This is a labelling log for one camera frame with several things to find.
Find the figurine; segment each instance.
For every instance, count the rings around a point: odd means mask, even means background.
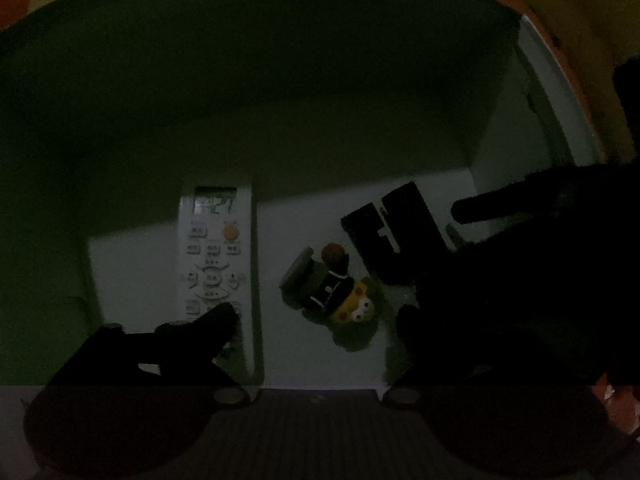
[[[322,262],[315,261],[313,254],[313,249],[304,249],[289,267],[280,282],[283,296],[329,325],[371,321],[376,308],[367,295],[366,283],[349,276],[349,255],[344,248],[335,243],[326,245]]]

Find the white remote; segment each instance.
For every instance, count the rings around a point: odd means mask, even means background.
[[[234,306],[241,317],[234,346],[242,346],[235,354],[241,355],[216,362],[238,381],[254,375],[251,228],[249,178],[185,179],[178,218],[178,319],[196,319],[220,303]]]

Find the white panel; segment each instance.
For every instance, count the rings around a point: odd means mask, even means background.
[[[470,167],[479,192],[498,189],[551,166],[543,127],[527,103],[527,86],[526,73],[512,54],[495,100],[477,104],[492,107]]]
[[[553,52],[536,26],[524,15],[518,47],[533,67],[562,127],[578,166],[599,162],[595,132]]]
[[[266,383],[375,386],[391,341],[383,324],[360,352],[286,306],[278,282],[298,252],[346,245],[340,217],[415,177],[441,231],[456,198],[475,194],[455,136],[429,92],[348,95],[238,108],[122,142],[81,161],[82,223],[106,320],[152,330],[175,317],[176,221],[182,178],[253,177]],[[462,229],[471,239],[484,226]]]

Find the yellow bear face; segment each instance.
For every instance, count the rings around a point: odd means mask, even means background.
[[[362,323],[371,320],[375,313],[375,306],[367,297],[367,285],[356,282],[351,293],[331,314],[330,319],[338,323]]]

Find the remote button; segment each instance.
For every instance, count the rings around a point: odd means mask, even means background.
[[[207,251],[207,256],[218,256],[220,254],[220,245],[219,244],[210,244],[205,245],[205,251]]]
[[[188,244],[187,254],[200,254],[200,244]]]
[[[240,236],[240,230],[235,225],[225,225],[224,229],[222,229],[222,235],[225,240],[233,242]]]
[[[235,272],[228,272],[225,274],[225,284],[233,290],[236,290],[240,285],[240,279]]]
[[[212,290],[205,290],[200,294],[200,297],[205,300],[222,300],[228,295],[229,293],[226,290],[223,290],[222,288],[214,288]]]
[[[226,246],[226,254],[229,256],[237,256],[240,254],[240,246],[236,244],[230,244]]]
[[[196,286],[198,284],[198,273],[195,270],[191,269],[185,276],[184,280],[189,283],[189,288],[191,288],[192,286]]]
[[[225,269],[225,267],[228,267],[228,266],[229,266],[228,262],[223,262],[217,258],[210,258],[207,255],[207,257],[204,259],[204,265],[202,267],[204,267],[205,269],[207,267],[213,267],[214,269]]]
[[[204,274],[204,283],[206,285],[219,285],[221,281],[220,273],[216,270],[207,270]]]
[[[204,238],[207,236],[207,225],[204,222],[191,222],[189,236],[192,238]]]
[[[198,300],[187,300],[184,302],[184,307],[187,314],[200,313],[200,302]]]

